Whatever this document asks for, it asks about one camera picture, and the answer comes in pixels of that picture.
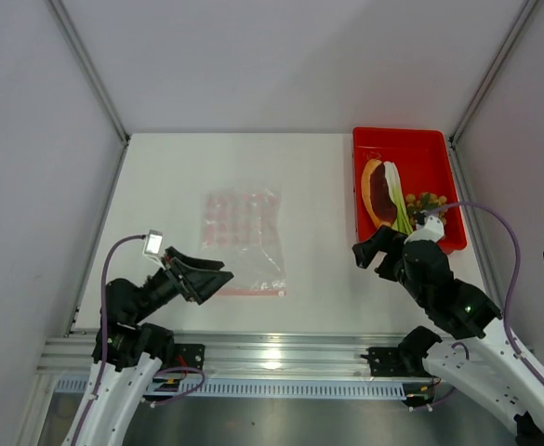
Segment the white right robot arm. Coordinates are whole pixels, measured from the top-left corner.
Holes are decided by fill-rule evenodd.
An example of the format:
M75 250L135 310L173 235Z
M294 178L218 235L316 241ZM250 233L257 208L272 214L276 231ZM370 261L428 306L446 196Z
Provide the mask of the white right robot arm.
M419 326L398 345L400 367L412 376L442 378L493 414L519 445L544 445L544 368L507 330L497 305L455 278L447 255L428 239L410 240L382 227L353 246L356 264L402 285L429 320L454 339Z

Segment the yellow longan fruit bunch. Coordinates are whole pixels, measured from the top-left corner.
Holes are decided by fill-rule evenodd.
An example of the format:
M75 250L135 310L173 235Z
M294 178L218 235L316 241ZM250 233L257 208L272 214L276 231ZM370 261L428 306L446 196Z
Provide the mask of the yellow longan fruit bunch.
M406 213L412 228L416 227L420 214L444 206L446 203L447 198L444 195L431 192L422 192L419 195L407 194L405 196Z

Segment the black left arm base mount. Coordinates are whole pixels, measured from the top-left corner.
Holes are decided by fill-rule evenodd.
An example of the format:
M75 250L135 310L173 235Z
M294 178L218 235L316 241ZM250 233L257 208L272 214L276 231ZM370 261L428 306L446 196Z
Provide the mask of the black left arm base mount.
M191 367L202 370L205 353L203 344L175 344L166 350L161 369Z

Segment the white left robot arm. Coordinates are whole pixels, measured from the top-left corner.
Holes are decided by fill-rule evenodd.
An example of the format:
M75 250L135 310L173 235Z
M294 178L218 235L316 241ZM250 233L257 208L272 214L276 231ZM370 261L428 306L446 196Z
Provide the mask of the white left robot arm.
M206 383L200 360L189 362L171 330L146 320L176 297L204 304L233 278L218 260L198 259L172 246L156 259L157 271L144 284L100 276L100 329L92 352L88 383L66 434L65 445L120 445L151 383L173 374L180 382L191 374L197 384L170 397L180 400Z

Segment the green white celery stalk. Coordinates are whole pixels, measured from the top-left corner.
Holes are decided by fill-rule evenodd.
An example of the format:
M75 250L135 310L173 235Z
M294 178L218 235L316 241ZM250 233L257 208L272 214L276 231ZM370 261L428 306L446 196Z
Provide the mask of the green white celery stalk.
M407 216L399 171L393 162L384 162L383 165L385 167L385 178L387 180L389 195L396 207L396 219L392 227L399 232L410 235L413 232L413 228Z

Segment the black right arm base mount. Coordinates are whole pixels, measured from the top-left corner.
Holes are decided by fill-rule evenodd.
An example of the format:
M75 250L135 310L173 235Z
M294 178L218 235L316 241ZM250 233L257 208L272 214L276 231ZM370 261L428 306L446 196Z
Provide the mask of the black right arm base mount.
M420 357L393 347L371 347L360 355L374 377L423 377L431 375L422 365Z

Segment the clear pink zip top bag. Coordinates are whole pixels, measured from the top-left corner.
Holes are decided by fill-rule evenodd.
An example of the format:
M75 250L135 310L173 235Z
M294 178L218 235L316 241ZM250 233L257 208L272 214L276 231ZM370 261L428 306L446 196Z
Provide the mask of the clear pink zip top bag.
M285 296L285 261L278 231L281 195L260 185L210 191L201 234L203 256L225 264L233 278L220 295Z

